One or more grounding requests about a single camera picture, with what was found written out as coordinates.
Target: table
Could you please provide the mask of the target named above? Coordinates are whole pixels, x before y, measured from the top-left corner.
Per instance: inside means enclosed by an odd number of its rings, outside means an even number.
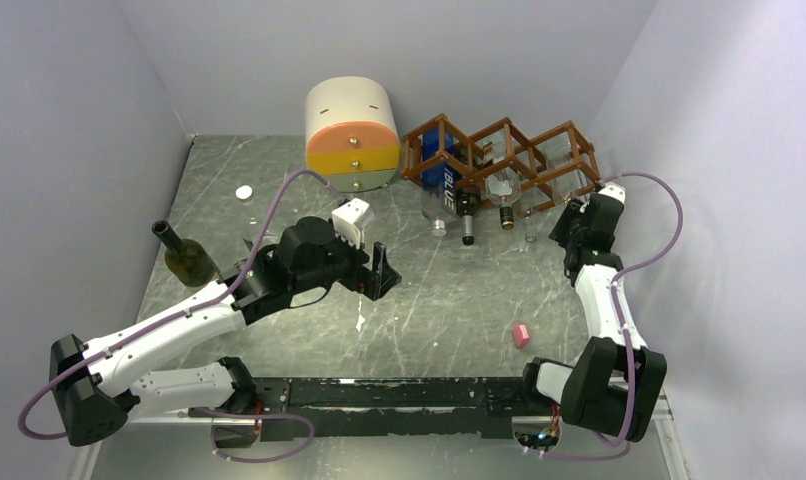
[[[240,223],[246,210],[235,189],[254,188],[263,215],[274,192],[304,166],[302,137],[199,136],[192,146],[169,220],[182,237],[200,242],[222,268],[246,257]],[[336,285],[319,304],[281,312],[240,333],[223,335],[163,366],[188,368],[223,356],[240,357],[258,377],[519,376],[534,356],[571,362],[582,351],[587,330],[582,307],[562,275],[563,251],[547,239],[560,210],[535,218],[538,241],[523,229],[500,229],[497,211],[475,219],[477,240],[461,243],[461,222],[437,239],[420,212],[420,190],[397,181],[359,198],[376,219],[368,244],[388,246],[390,264],[403,282],[378,302]],[[327,218],[335,203],[309,177],[285,195],[269,234],[306,215]],[[167,270],[159,251],[139,321],[190,295]],[[321,292],[298,296],[294,304]],[[357,329],[360,315],[365,322]],[[526,323],[532,336],[523,350],[512,327]],[[323,438],[297,457],[264,466],[224,465],[209,455],[206,429],[189,425],[128,425],[103,442],[94,479],[212,478],[500,478],[505,475],[607,478],[668,478],[658,425],[625,459],[574,464],[522,458],[507,441],[475,435]],[[590,432],[567,428],[563,452],[612,453]],[[289,444],[264,443],[252,456],[281,453]]]
[[[200,242],[222,269],[246,257],[235,189],[254,189],[259,215],[289,173],[303,168],[300,137],[197,137],[170,213],[182,237]],[[376,220],[368,245],[388,246],[389,263],[403,282],[378,302],[336,285],[323,302],[280,312],[252,328],[203,343],[166,368],[241,357],[255,376],[517,376],[533,356],[571,361],[588,340],[582,306],[562,275],[564,251],[548,240],[558,218],[552,209],[535,218],[539,240],[526,243],[521,228],[503,231],[496,209],[475,219],[477,241],[461,242],[461,222],[437,239],[420,211],[420,189],[397,182],[358,195]],[[270,233],[306,215],[328,218],[335,202],[315,179],[301,177],[286,193]],[[185,298],[159,251],[139,320]],[[307,292],[294,304],[317,298]],[[518,350],[512,327],[529,326],[531,343]]]

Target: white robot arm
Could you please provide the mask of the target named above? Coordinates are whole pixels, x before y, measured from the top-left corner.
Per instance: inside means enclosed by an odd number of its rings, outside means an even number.
[[[364,229],[373,219],[367,203],[353,199],[332,212],[331,221],[300,219],[287,228],[279,244],[263,247],[244,282],[232,295],[199,310],[190,307],[220,298],[238,278],[245,261],[223,272],[191,297],[125,330],[82,342],[74,335],[51,349],[50,377],[82,359],[106,352],[71,375],[53,391],[71,445],[100,441],[127,421],[188,407],[254,407],[255,384],[244,364],[224,357],[200,368],[153,371],[200,343],[247,328],[267,315],[288,308],[292,298],[337,282],[371,300],[383,297],[401,277],[388,265],[385,247],[376,243],[371,257],[363,250]],[[186,314],[118,350],[123,338],[177,312]]]
[[[583,304],[590,339],[577,365],[536,359],[528,366],[536,371],[528,373],[535,378],[537,393],[561,405],[566,423],[618,435],[627,408],[627,392],[610,385],[610,377],[613,372],[623,375],[628,369],[623,333],[626,328],[635,352],[634,375],[638,380],[627,439],[638,441],[647,429],[667,364],[664,356],[648,350],[636,329],[623,280],[618,281],[616,291],[624,327],[613,303],[613,279],[623,265],[610,249],[625,198],[621,186],[601,185],[587,202],[572,200],[550,234],[565,248],[565,276]]]

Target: wine bottle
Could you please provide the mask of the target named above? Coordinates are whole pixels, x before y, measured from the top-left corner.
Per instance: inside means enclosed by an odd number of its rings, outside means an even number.
[[[459,190],[457,208],[465,224],[465,235],[462,237],[463,245],[474,244],[474,215],[480,209],[480,187],[468,185]]]
[[[186,287],[202,287],[218,275],[203,246],[188,238],[180,239],[166,221],[154,223],[153,233],[167,247],[165,265]]]
[[[424,184],[421,193],[421,213],[430,221],[432,234],[436,237],[443,237],[447,233],[447,224],[457,218],[453,175],[450,172],[447,175],[449,177],[447,182],[437,186]]]
[[[500,208],[500,226],[503,230],[515,227],[512,204],[521,197],[518,174],[507,167],[485,179],[486,196]]]

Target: clear glass bottle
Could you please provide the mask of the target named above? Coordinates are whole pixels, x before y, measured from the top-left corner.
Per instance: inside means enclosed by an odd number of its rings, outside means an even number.
[[[521,194],[521,199],[515,204],[518,208],[518,216],[524,226],[524,240],[533,243],[538,240],[538,229],[535,225],[533,214],[536,212],[535,191],[529,189]]]
[[[474,244],[474,215],[480,209],[480,187],[468,185],[459,189],[456,208],[465,224],[465,235],[462,237],[463,245]]]
[[[477,170],[482,170],[506,159],[506,134],[503,133],[503,130],[492,133],[479,143],[483,156],[482,158],[474,157]]]
[[[423,184],[421,213],[430,221],[432,234],[443,237],[447,224],[456,220],[456,187],[454,170],[445,167],[444,178],[438,185]]]
[[[504,168],[485,179],[486,196],[500,208],[500,226],[503,230],[515,227],[512,204],[521,197],[521,180],[517,172]]]
[[[249,185],[241,185],[235,190],[235,198],[241,203],[238,231],[241,233],[244,245],[249,249],[253,247],[253,241],[261,228],[259,217],[256,216],[256,209],[253,208],[253,188]]]

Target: white wall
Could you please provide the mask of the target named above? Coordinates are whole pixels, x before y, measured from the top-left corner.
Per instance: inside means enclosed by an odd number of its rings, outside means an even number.
[[[134,322],[187,148],[117,5],[0,0],[0,479],[67,478],[17,414],[53,341]],[[29,420],[61,430],[51,398]]]
[[[194,133],[302,135],[340,75],[386,87],[401,132],[442,111],[473,133],[587,126],[656,0],[120,0]]]
[[[806,1],[661,0],[589,136],[683,200],[681,243],[627,288],[694,477],[806,478]],[[632,262],[673,209],[626,184]]]

